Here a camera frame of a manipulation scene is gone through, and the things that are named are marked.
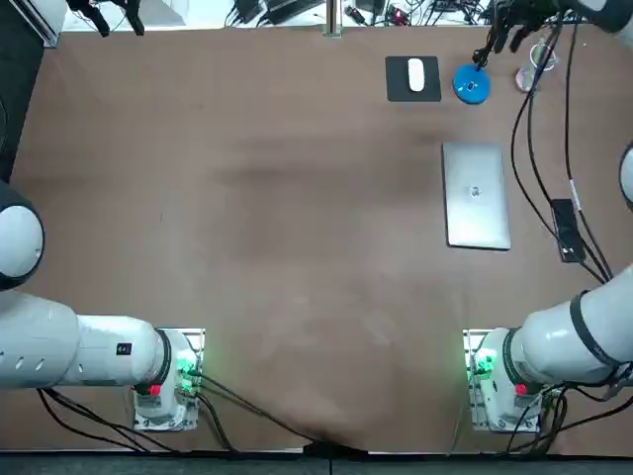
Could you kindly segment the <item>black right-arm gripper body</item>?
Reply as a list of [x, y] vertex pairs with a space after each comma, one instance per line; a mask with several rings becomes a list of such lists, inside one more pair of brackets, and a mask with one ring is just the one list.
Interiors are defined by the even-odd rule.
[[561, 3], [552, 0], [491, 1], [495, 25], [542, 25], [558, 14]]

